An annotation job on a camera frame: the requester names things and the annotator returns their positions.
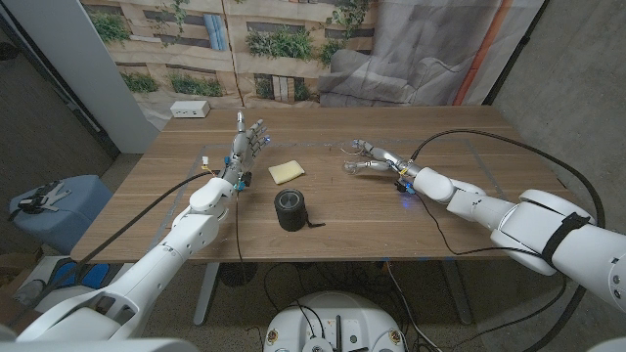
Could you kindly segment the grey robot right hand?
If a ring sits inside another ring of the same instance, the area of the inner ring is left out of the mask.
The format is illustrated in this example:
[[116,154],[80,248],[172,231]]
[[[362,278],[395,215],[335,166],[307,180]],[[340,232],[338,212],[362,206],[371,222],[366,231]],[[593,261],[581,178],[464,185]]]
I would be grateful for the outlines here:
[[352,147],[357,149],[363,156],[369,158],[367,161],[347,161],[343,168],[350,174],[356,174],[361,169],[374,169],[377,171],[393,170],[400,175],[416,177],[422,170],[413,162],[400,157],[397,154],[385,149],[373,146],[367,141],[356,139],[352,142]]

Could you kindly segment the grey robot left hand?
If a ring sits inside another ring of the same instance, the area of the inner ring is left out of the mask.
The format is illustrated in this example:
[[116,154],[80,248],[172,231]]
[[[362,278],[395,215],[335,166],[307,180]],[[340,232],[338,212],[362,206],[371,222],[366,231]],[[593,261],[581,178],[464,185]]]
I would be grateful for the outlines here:
[[235,184],[251,170],[256,156],[270,141],[265,135],[266,130],[262,119],[247,128],[243,112],[237,112],[237,134],[231,146],[230,161],[220,173],[220,178]]

